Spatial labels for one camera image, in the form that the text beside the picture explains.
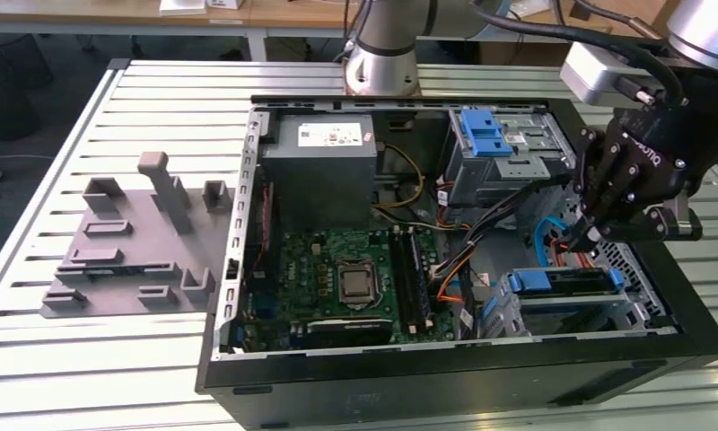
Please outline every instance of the ram slot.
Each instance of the ram slot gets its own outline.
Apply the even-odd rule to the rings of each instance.
[[[426,273],[422,269],[424,254],[420,251],[418,236],[413,228],[409,228],[406,239],[409,240],[409,246],[412,249],[412,261],[414,267],[414,286],[417,289],[416,302],[418,303],[420,316],[422,317],[422,324],[425,329],[433,326],[430,321],[430,301],[429,301],[429,289]]]
[[[389,251],[394,270],[396,300],[398,302],[400,325],[402,329],[417,334],[425,327],[425,316],[421,313],[416,265],[413,262],[413,246],[409,234],[396,227],[389,232]]]

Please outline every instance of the aluminum table surface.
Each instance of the aluminum table surface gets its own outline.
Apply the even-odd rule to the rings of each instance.
[[[546,67],[421,66],[430,96],[573,98]],[[237,181],[252,94],[341,94],[336,65],[134,61],[109,70],[0,254],[0,430],[241,430],[194,393],[205,315],[46,320],[37,311],[86,208],[88,180],[136,173],[144,151],[170,155],[185,187]],[[610,110],[576,103],[589,125]],[[670,251],[718,321],[718,171],[692,205],[706,239]],[[718,362],[670,374],[597,406],[421,418],[325,429],[718,429]]]

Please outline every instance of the white box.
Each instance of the white box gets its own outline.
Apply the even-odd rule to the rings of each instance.
[[[160,15],[197,15],[205,13],[204,0],[161,0],[158,3]]]
[[[240,9],[244,0],[206,0],[210,7],[222,7],[225,9]]]

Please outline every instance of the green motherboard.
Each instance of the green motherboard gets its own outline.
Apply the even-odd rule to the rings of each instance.
[[[422,268],[438,260],[429,230],[417,232]],[[288,350],[293,322],[325,319],[385,319],[393,323],[390,344],[446,341],[454,338],[452,316],[446,309],[430,316],[433,326],[410,334],[400,323],[400,305],[394,287],[394,266],[386,231],[324,231],[285,233],[280,247],[277,289],[253,294],[254,309],[264,317],[248,321],[245,331],[253,351]],[[348,264],[373,269],[377,292],[361,308],[346,304],[338,292],[338,271]]]

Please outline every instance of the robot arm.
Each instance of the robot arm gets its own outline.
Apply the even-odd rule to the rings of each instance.
[[[486,22],[574,41],[561,77],[581,100],[618,108],[606,130],[586,128],[576,143],[581,213],[564,242],[572,251],[589,251],[602,238],[698,240],[701,223],[688,201],[718,163],[718,0],[684,0],[669,22],[669,45],[650,47],[500,17],[493,13],[501,3],[364,0],[348,91],[418,92],[417,36],[469,38]]]
[[[642,70],[597,48],[576,44],[562,69],[584,101],[625,106],[628,96],[641,104],[616,109],[606,131],[585,129],[578,137],[581,217],[565,239],[573,251],[589,251],[601,238],[697,241],[702,235],[689,197],[718,163],[718,2],[685,0],[669,28],[672,51],[684,58],[658,59],[681,82],[677,106],[660,98],[661,86]]]

